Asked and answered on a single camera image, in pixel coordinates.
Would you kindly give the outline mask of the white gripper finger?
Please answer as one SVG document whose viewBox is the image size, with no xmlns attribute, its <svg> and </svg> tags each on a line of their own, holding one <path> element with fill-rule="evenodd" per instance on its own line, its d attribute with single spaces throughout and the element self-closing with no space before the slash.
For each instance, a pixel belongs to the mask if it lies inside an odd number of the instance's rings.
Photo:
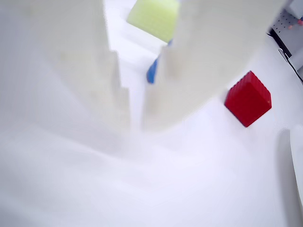
<svg viewBox="0 0 303 227">
<path fill-rule="evenodd" d="M 129 107 L 118 55 L 108 43 L 103 1 L 1 1 L 2 119 L 120 151 Z"/>
<path fill-rule="evenodd" d="M 187 119 L 238 76 L 262 44 L 284 0 L 184 0 L 171 44 L 147 89 L 143 128 Z"/>
</svg>

